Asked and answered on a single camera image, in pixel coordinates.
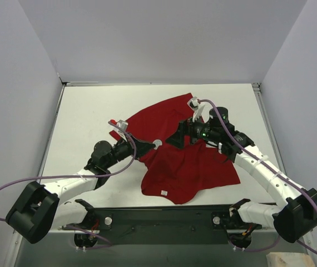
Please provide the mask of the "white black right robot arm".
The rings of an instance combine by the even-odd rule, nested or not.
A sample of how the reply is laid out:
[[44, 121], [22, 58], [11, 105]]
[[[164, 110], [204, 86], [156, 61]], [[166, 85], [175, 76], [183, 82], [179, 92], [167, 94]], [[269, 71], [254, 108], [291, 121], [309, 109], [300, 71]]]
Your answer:
[[263, 155], [244, 133], [229, 122], [225, 107], [212, 108], [209, 119], [190, 117], [179, 122], [166, 143], [183, 149], [185, 143], [204, 141], [250, 174], [272, 197], [275, 205], [242, 199], [229, 208], [229, 222], [273, 228], [287, 242], [294, 243], [317, 226], [317, 191], [306, 190], [291, 181]]

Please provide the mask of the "aluminium table edge rail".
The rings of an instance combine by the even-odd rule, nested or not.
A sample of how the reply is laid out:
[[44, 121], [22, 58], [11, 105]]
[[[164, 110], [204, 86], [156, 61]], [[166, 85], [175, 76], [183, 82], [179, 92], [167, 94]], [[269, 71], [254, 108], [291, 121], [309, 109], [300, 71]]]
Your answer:
[[67, 87], [81, 87], [81, 86], [139, 86], [139, 85], [207, 85], [218, 84], [218, 82], [196, 82], [196, 83], [172, 83], [172, 82], [64, 82]]

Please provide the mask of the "beige foam block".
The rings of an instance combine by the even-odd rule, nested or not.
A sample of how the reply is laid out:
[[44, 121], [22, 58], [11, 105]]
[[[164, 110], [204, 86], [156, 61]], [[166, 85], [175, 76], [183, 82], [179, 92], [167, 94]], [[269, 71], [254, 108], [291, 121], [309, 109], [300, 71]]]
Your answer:
[[266, 259], [269, 267], [315, 267], [312, 258], [304, 253], [272, 252]]

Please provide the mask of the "round painted brooch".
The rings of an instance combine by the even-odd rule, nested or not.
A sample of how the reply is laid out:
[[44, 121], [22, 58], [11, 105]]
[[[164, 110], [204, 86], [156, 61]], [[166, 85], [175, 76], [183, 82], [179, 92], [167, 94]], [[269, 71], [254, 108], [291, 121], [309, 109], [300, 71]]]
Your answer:
[[159, 139], [156, 139], [153, 144], [155, 145], [154, 149], [157, 150], [160, 146], [162, 146], [162, 141]]

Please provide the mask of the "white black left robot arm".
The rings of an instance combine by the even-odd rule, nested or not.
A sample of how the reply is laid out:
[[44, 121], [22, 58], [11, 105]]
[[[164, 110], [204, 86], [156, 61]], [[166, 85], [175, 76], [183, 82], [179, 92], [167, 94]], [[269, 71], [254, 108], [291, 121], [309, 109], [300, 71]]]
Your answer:
[[109, 168], [120, 161], [128, 157], [138, 160], [161, 145], [161, 140], [142, 141], [132, 135], [115, 145], [99, 141], [87, 165], [73, 178], [27, 184], [6, 215], [6, 223], [31, 244], [39, 242], [51, 229], [67, 224], [90, 228], [94, 214], [72, 198], [103, 186], [109, 179]]

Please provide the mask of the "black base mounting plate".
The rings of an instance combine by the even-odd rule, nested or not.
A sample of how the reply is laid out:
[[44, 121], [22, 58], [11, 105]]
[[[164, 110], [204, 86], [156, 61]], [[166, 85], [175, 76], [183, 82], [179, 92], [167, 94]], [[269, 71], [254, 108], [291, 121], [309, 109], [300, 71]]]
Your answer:
[[251, 222], [232, 219], [229, 205], [198, 206], [157, 206], [157, 207], [116, 207], [90, 208], [84, 219], [70, 222], [83, 229], [113, 230], [115, 226], [207, 226], [212, 230], [220, 230], [225, 226], [228, 230], [245, 230], [253, 226]]

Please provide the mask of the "red t-shirt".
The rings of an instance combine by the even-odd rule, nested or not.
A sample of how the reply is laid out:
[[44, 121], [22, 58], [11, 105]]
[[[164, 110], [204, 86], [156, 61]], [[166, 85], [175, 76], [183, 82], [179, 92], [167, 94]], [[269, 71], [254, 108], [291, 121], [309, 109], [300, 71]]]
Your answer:
[[162, 141], [157, 150], [140, 158], [147, 167], [141, 182], [144, 195], [185, 204], [201, 190], [240, 184], [233, 163], [202, 140], [190, 145], [186, 137], [182, 150], [165, 142], [177, 130], [180, 121], [193, 115], [187, 104], [191, 98], [190, 93], [169, 98], [126, 119], [127, 132], [135, 138]]

